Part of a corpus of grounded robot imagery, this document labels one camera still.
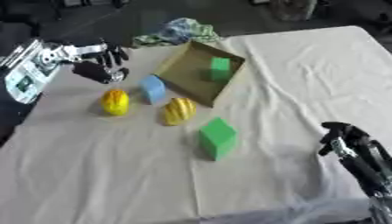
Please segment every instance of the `robot finger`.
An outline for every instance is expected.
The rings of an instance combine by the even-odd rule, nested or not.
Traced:
[[[105,52],[102,55],[103,61],[104,61],[104,65],[108,68],[112,68],[113,67],[113,63],[112,63],[112,59],[110,57],[110,53],[109,52]]]
[[[100,64],[100,65],[103,65],[103,57],[102,56],[98,56],[98,57],[96,57],[95,58],[96,59],[96,62],[98,63],[98,64]]]

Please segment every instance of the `green cloth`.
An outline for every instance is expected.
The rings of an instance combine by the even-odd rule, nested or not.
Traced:
[[[146,46],[175,46],[189,40],[201,43],[220,40],[220,36],[214,32],[210,24],[200,24],[198,21],[182,17],[166,24],[162,31],[150,35],[133,38],[134,48]]]

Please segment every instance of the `white tablecloth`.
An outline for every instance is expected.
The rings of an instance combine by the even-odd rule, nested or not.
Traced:
[[[367,216],[355,179],[334,155],[317,155],[320,123],[355,124],[392,149],[390,54],[358,27],[239,36],[217,46],[246,66],[220,104],[198,105],[178,127],[159,124],[159,106],[102,116],[97,99],[113,86],[64,69],[0,150],[0,223],[171,223],[253,210],[268,223]],[[129,50],[130,75],[118,87],[132,89],[176,49]],[[239,141],[209,162],[196,132],[215,116]]]

